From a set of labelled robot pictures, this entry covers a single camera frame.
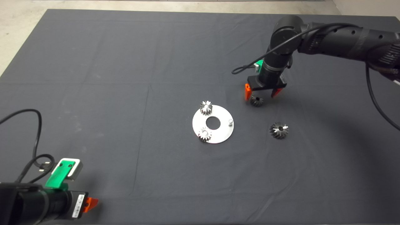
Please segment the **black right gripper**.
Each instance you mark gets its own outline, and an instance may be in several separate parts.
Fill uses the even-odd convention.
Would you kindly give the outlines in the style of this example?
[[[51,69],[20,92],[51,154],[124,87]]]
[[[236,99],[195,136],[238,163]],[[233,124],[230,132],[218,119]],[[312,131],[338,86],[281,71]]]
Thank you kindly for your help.
[[[253,64],[256,75],[248,76],[245,84],[245,101],[249,101],[252,91],[263,91],[272,89],[271,98],[275,98],[287,85],[283,76],[286,67],[274,68],[264,62]]]

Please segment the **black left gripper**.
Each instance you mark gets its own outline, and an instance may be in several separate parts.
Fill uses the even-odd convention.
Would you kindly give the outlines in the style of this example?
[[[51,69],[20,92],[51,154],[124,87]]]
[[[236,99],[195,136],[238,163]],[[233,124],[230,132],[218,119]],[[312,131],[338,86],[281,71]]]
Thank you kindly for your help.
[[[43,222],[52,220],[77,220],[83,213],[95,208],[98,198],[88,197],[86,191],[70,191],[46,188]]]

